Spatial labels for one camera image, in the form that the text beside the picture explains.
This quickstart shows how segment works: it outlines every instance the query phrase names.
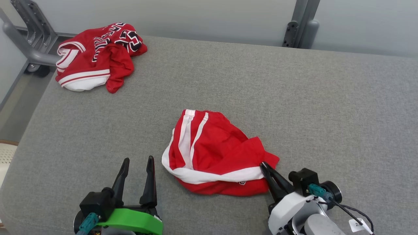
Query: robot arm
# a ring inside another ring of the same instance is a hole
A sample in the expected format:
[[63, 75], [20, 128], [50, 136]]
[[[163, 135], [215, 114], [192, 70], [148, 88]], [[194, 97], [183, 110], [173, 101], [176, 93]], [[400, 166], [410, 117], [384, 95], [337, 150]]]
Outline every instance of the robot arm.
[[161, 235], [163, 223], [157, 214], [154, 158], [149, 156], [147, 179], [139, 205], [125, 206], [122, 201], [129, 158], [125, 158], [112, 188], [90, 192], [80, 203], [74, 219], [74, 232], [88, 235]]
[[289, 174], [291, 185], [266, 162], [260, 168], [274, 199], [268, 207], [272, 234], [345, 235], [326, 215], [334, 206], [328, 203], [329, 197], [338, 203], [342, 201], [341, 191], [334, 183], [320, 184], [317, 173], [304, 168]]

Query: wheel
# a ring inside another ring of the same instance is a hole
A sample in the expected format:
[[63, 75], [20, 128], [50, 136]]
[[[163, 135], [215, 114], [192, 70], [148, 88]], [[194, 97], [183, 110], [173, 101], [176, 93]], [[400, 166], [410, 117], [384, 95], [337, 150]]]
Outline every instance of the wheel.
[[24, 74], [31, 74], [32, 72], [28, 70], [28, 68], [25, 69], [25, 71], [23, 72]]
[[49, 74], [50, 71], [51, 71], [51, 69], [49, 68], [49, 66], [41, 65], [41, 66], [39, 66], [38, 70], [33, 72], [33, 74], [38, 76], [38, 77], [43, 78], [43, 77], [46, 77]]

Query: gray metal bracket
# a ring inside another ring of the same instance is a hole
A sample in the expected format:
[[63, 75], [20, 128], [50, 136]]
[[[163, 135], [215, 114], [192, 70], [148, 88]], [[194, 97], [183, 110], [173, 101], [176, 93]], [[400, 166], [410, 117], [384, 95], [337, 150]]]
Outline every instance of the gray metal bracket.
[[28, 34], [24, 38], [0, 8], [0, 18], [4, 22], [3, 31], [28, 58], [30, 62], [28, 71], [34, 72], [40, 65], [55, 66], [60, 57], [50, 55], [48, 52], [58, 36], [36, 2], [32, 0], [11, 0], [10, 2], [28, 27]]
[[296, 0], [292, 21], [289, 22], [282, 47], [310, 49], [319, 22], [314, 20], [320, 0]]

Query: gray cushioned table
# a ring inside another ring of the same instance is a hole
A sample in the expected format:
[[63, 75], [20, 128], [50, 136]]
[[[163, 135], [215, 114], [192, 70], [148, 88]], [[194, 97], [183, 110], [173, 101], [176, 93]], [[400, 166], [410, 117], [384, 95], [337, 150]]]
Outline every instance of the gray cushioned table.
[[[269, 194], [202, 196], [161, 165], [183, 109], [222, 112], [280, 157], [284, 176], [308, 167], [368, 214], [377, 235], [415, 234], [418, 61], [281, 47], [144, 37], [149, 51], [110, 94], [45, 91], [1, 189], [11, 234], [73, 234], [78, 204], [111, 186], [131, 159], [125, 204], [137, 204], [148, 155], [166, 235], [270, 234]], [[348, 215], [330, 217], [351, 234]]]

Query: black cable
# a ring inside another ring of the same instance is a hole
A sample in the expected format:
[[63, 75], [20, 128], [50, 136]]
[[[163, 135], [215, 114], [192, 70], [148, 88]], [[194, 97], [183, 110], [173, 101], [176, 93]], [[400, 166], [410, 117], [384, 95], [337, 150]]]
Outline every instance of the black cable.
[[346, 206], [346, 205], [341, 205], [341, 204], [339, 204], [338, 202], [336, 202], [334, 199], [332, 199], [331, 197], [329, 198], [329, 200], [331, 201], [331, 202], [333, 202], [336, 206], [338, 206], [339, 208], [341, 208], [344, 212], [346, 212], [349, 216], [351, 216], [354, 220], [356, 220], [356, 222], [357, 223], [359, 223], [361, 226], [363, 226], [363, 223], [362, 222], [360, 222], [353, 214], [351, 214], [347, 209], [350, 209], [350, 210], [353, 210], [353, 211], [356, 211], [356, 212], [358, 212], [360, 215], [362, 215], [362, 216], [364, 216], [364, 217], [366, 217], [366, 219], [369, 221], [369, 223], [370, 223], [370, 227], [371, 227], [371, 231], [372, 231], [372, 233], [374, 234], [375, 233], [375, 228], [374, 228], [374, 225], [373, 225], [373, 222], [372, 222], [372, 220], [365, 214], [365, 213], [363, 213], [363, 212], [361, 212], [361, 211], [359, 211], [358, 209], [356, 209], [356, 208], [353, 208], [353, 207], [349, 207], [349, 206]]
[[353, 211], [356, 211], [357, 213], [359, 213], [360, 215], [362, 215], [362, 216], [364, 216], [364, 217], [366, 217], [366, 219], [369, 221], [369, 223], [370, 223], [370, 229], [371, 229], [371, 231], [372, 232], [375, 232], [375, 227], [374, 227], [374, 225], [373, 225], [373, 222], [372, 222], [372, 220], [365, 214], [365, 213], [363, 213], [363, 212], [361, 212], [360, 210], [358, 210], [358, 209], [356, 209], [356, 208], [354, 208], [354, 207], [349, 207], [349, 206], [346, 206], [346, 205], [342, 205], [342, 204], [340, 204], [342, 207], [345, 207], [345, 208], [347, 208], [347, 209], [350, 209], [350, 210], [353, 210]]
[[332, 199], [331, 197], [329, 198], [329, 200], [331, 202], [333, 202], [336, 206], [338, 206], [339, 208], [341, 208], [345, 213], [347, 213], [349, 216], [351, 216], [355, 221], [357, 221], [357, 223], [359, 223], [361, 226], [363, 226], [363, 223], [357, 219], [355, 216], [353, 216], [353, 214], [351, 214], [346, 208], [342, 207], [338, 202], [336, 202], [334, 199]]

